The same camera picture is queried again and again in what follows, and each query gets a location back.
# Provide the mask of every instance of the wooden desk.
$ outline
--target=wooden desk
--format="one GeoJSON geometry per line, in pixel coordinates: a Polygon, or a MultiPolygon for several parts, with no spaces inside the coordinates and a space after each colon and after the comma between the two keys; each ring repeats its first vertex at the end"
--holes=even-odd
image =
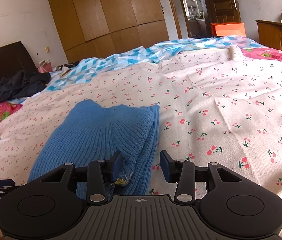
{"type": "Polygon", "coordinates": [[[259,43],[270,48],[282,50],[282,23],[256,20],[259,43]]]}

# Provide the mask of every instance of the knitted fabric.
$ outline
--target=knitted fabric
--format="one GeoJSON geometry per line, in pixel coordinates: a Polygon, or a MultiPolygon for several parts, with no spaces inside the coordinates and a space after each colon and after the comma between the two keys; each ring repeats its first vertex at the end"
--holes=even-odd
{"type": "MultiPolygon", "coordinates": [[[[92,100],[76,104],[63,123],[52,133],[35,161],[28,181],[72,162],[76,167],[108,160],[116,150],[123,165],[116,194],[144,195],[158,144],[159,106],[103,108],[92,100]]],[[[113,185],[107,186],[113,191],[113,185]]],[[[76,194],[86,199],[86,183],[78,183],[76,194]]]]}

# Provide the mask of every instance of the cherry print sheet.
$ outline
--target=cherry print sheet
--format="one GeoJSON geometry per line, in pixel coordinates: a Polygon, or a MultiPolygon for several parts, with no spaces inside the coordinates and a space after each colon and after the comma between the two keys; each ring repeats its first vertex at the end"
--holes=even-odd
{"type": "MultiPolygon", "coordinates": [[[[0,123],[0,179],[25,184],[51,133],[85,99],[105,107],[160,105],[149,194],[174,195],[176,185],[164,181],[159,165],[167,150],[197,166],[221,163],[282,198],[281,61],[250,60],[236,46],[184,51],[42,93],[0,123]]],[[[204,194],[197,183],[196,198],[204,194]]]]}

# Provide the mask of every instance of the bed sheet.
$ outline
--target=bed sheet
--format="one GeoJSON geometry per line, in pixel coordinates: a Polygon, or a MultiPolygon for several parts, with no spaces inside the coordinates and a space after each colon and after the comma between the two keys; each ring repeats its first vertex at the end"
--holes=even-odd
{"type": "MultiPolygon", "coordinates": [[[[236,46],[185,51],[42,93],[0,123],[0,179],[26,183],[48,137],[85,99],[105,107],[160,105],[150,195],[173,197],[176,188],[160,171],[164,149],[197,166],[219,162],[282,198],[282,62],[248,60],[236,46]]],[[[197,183],[196,198],[204,194],[204,184],[197,183]]]]}
{"type": "Polygon", "coordinates": [[[272,48],[241,49],[246,57],[253,59],[270,59],[282,61],[282,50],[272,48]]]}
{"type": "Polygon", "coordinates": [[[150,48],[138,47],[120,54],[113,54],[107,58],[83,59],[66,76],[49,84],[47,90],[56,91],[71,84],[89,83],[97,74],[132,66],[137,63],[159,63],[174,57],[181,51],[200,50],[206,48],[228,49],[236,45],[241,49],[261,48],[263,45],[237,35],[218,37],[215,39],[182,39],[162,41],[150,48]]]}

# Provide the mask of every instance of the wardrobe door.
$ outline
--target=wardrobe door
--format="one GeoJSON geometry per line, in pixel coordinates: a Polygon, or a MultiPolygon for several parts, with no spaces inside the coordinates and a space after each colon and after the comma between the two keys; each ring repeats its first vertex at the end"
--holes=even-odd
{"type": "Polygon", "coordinates": [[[75,46],[65,52],[69,62],[75,62],[84,58],[94,57],[95,50],[88,49],[85,43],[75,46]]]}
{"type": "Polygon", "coordinates": [[[129,0],[100,0],[110,33],[136,26],[129,0]]]}
{"type": "Polygon", "coordinates": [[[84,43],[84,36],[72,0],[49,0],[54,23],[64,50],[84,43]]]}
{"type": "Polygon", "coordinates": [[[100,0],[73,0],[86,41],[109,33],[100,0]]]}
{"type": "Polygon", "coordinates": [[[123,53],[141,46],[137,27],[111,33],[116,53],[123,53]]]}
{"type": "Polygon", "coordinates": [[[145,48],[151,47],[158,42],[169,40],[164,20],[139,25],[138,31],[142,46],[145,48]]]}
{"type": "Polygon", "coordinates": [[[137,24],[163,20],[160,0],[131,0],[137,24]]]}
{"type": "Polygon", "coordinates": [[[94,39],[93,44],[96,50],[95,57],[106,58],[115,54],[115,48],[110,34],[94,39]]]}

